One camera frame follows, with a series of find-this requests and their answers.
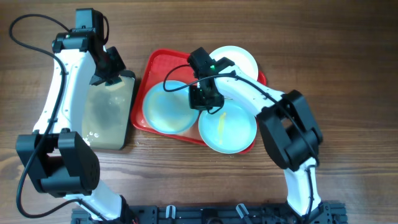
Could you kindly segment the light blue plate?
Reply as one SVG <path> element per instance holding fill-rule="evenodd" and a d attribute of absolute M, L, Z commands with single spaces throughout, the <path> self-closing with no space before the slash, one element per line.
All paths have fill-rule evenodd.
<path fill-rule="evenodd" d="M 184 86 L 171 80 L 154 85 L 145 95 L 142 112 L 147 124 L 163 134 L 181 134 L 189 130 L 199 117 L 199 111 L 191 109 L 188 88 L 166 92 Z"/>
<path fill-rule="evenodd" d="M 253 143 L 257 123 L 254 115 L 237 101 L 225 100 L 215 114 L 201 112 L 198 130 L 208 147 L 223 154 L 235 154 Z"/>

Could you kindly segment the white plate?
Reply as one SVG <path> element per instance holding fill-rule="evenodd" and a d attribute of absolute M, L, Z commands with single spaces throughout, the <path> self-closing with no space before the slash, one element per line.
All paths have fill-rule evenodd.
<path fill-rule="evenodd" d="M 223 46 L 212 51 L 212 53 L 210 53 L 210 57 L 214 60 L 226 57 L 232 60 L 243 73 L 252 79 L 257 80 L 259 76 L 259 69 L 254 57 L 247 50 L 241 47 L 233 45 Z"/>

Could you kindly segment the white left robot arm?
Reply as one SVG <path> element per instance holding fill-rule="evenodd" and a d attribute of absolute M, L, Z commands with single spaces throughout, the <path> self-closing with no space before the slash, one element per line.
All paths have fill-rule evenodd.
<path fill-rule="evenodd" d="M 30 134 L 17 138 L 16 151 L 24 165 L 16 193 L 29 179 L 36 191 L 76 203 L 91 220 L 133 223 L 126 199 L 100 179 L 97 155 L 81 136 L 85 101 L 90 86 L 116 85 L 126 68 L 115 47 L 107 47 L 109 22 L 92 8 L 76 10 L 75 27 L 65 28 L 52 42 L 53 78 L 45 106 Z"/>

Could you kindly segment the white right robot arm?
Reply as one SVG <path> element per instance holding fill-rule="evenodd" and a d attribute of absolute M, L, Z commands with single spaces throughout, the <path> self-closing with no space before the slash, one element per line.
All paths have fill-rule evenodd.
<path fill-rule="evenodd" d="M 190 107 L 205 111 L 231 98 L 252 113 L 269 157 L 284 171 L 288 205 L 298 216 L 309 217 L 321 202 L 315 168 L 323 135 L 305 97 L 297 90 L 273 90 L 246 75 L 232 60 L 211 58 L 202 47 L 187 62 L 195 77 L 189 84 Z"/>

